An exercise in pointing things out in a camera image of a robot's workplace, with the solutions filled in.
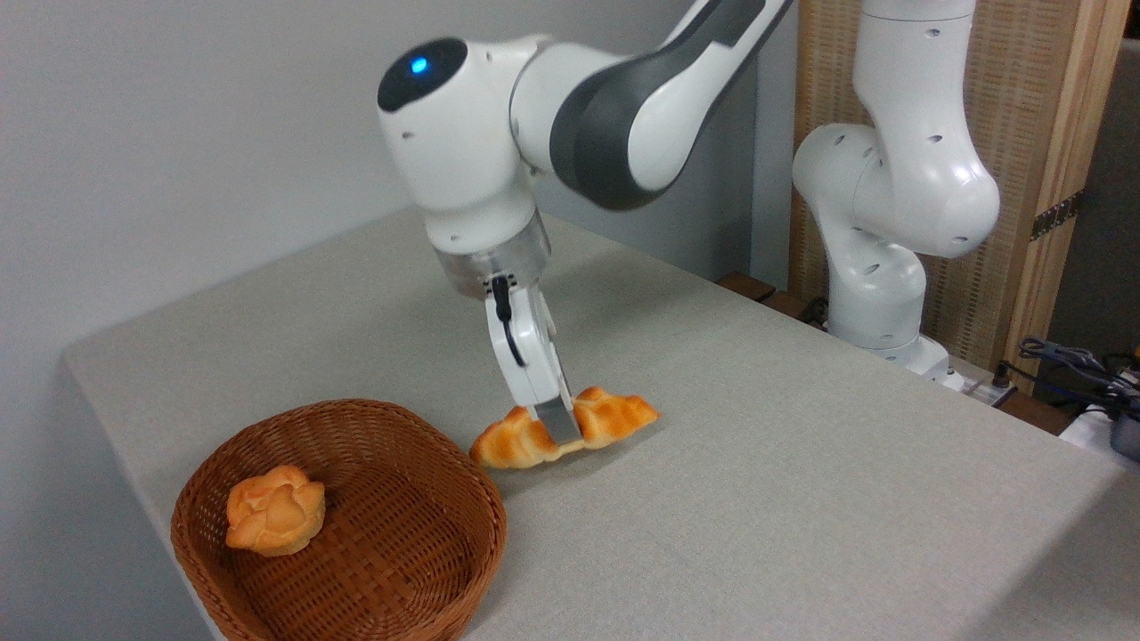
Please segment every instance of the bread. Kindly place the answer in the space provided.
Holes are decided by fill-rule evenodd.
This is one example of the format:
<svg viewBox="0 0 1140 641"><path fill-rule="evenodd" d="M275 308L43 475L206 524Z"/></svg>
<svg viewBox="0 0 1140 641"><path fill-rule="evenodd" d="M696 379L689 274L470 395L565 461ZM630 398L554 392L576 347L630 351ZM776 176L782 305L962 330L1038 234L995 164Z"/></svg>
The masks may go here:
<svg viewBox="0 0 1140 641"><path fill-rule="evenodd" d="M640 396L614 396L602 388L587 388L573 399L573 415L583 439L559 445L542 421L515 407L491 424L471 446L471 459L484 468L531 468L579 449L597 449L628 438L660 417Z"/></svg>
<svg viewBox="0 0 1140 641"><path fill-rule="evenodd" d="M263 557L292 554L325 520L325 486L295 465L278 465L234 486L226 503L226 545Z"/></svg>

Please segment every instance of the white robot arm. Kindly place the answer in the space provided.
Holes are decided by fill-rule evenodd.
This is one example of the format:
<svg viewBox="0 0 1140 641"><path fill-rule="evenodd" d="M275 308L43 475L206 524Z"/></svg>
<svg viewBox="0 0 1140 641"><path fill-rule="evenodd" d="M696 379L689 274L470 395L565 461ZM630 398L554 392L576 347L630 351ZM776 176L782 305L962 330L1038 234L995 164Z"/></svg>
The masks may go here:
<svg viewBox="0 0 1140 641"><path fill-rule="evenodd" d="M427 237L453 285L484 301L515 404L556 441L581 435L538 289L551 246L534 177L556 176L609 209L656 198L790 2L698 0L644 56L542 35L497 44L445 38L384 74L381 130Z"/></svg>
<svg viewBox="0 0 1140 641"><path fill-rule="evenodd" d="M919 334L926 273L914 252L958 258L997 220L997 185L962 106L974 7L864 0L853 80L874 128L821 127L792 164L826 248L829 331L951 387L946 350Z"/></svg>

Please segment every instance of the brown basket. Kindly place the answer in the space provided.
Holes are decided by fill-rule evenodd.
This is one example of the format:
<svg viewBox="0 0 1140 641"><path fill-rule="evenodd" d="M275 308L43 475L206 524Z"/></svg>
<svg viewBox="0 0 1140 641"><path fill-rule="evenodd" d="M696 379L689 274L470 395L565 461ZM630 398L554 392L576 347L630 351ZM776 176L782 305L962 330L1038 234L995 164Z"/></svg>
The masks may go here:
<svg viewBox="0 0 1140 641"><path fill-rule="evenodd" d="M325 484L324 527L286 557L227 547L229 489L286 463ZM466 454L412 412L363 399L242 430L171 520L178 562L229 639L458 639L505 541L498 490Z"/></svg>

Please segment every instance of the cable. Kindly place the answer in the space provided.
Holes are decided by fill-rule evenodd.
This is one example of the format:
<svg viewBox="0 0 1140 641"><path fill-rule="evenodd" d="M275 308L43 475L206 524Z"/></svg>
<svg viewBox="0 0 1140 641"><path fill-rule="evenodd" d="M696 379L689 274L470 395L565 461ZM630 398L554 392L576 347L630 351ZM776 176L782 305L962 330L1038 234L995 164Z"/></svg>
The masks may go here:
<svg viewBox="0 0 1140 641"><path fill-rule="evenodd" d="M1061 388L1061 387L1058 387L1058 386L1056 386L1053 383L1050 383L1049 381L1044 380L1041 376L1035 376L1035 375L1026 372L1025 370L1021 370L1020 367L1013 365L1009 360L1001 360L1000 363L1001 363L1001 365L1004 365L1009 370L1011 370L1013 372L1017 372L1021 376L1025 376L1026 379L1033 381L1034 383L1037 383L1037 384L1044 387L1045 389L1048 389L1048 390L1050 390L1050 391L1052 391L1054 393L1059 393L1061 396L1065 396L1065 397L1068 397L1068 398L1072 398L1072 399L1075 399L1075 400L1088 403L1090 405L1100 405L1100 406L1106 407L1106 408L1108 408L1110 411L1114 411L1114 412L1124 412L1124 413L1127 413L1130 415L1132 413L1138 412L1138 409L1135 407L1133 407L1132 403L1117 400L1115 398L1115 396L1108 396L1108 395L1105 395L1105 396L1093 396L1093 395L1090 395L1090 393L1084 393L1084 392L1080 392L1080 391L1076 391L1076 390L1070 390L1070 389L1067 389L1067 388Z"/></svg>

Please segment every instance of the electrical cord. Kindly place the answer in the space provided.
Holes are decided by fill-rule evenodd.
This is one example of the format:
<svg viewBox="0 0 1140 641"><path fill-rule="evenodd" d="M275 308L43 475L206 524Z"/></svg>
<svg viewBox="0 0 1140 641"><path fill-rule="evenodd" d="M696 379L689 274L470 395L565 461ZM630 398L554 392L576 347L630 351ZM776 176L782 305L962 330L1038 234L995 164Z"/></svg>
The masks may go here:
<svg viewBox="0 0 1140 641"><path fill-rule="evenodd" d="M1008 360L1001 360L995 379L1004 378L1008 372L1012 371L1042 388L1065 397L1066 400L1056 404L1058 406L1084 403L1104 407L1109 415L1124 413L1133 417L1140 416L1140 374L1127 367L1119 368L1114 374L1105 365L1108 356L1101 360L1086 349L1065 347L1037 336L1026 336L1018 348L1018 355L1021 358L1041 360L1052 364L1053 367L1045 370L1040 375L1034 375ZM1096 383L1097 389L1091 392L1080 391L1049 380L1050 375L1058 371L1072 372L1084 381Z"/></svg>

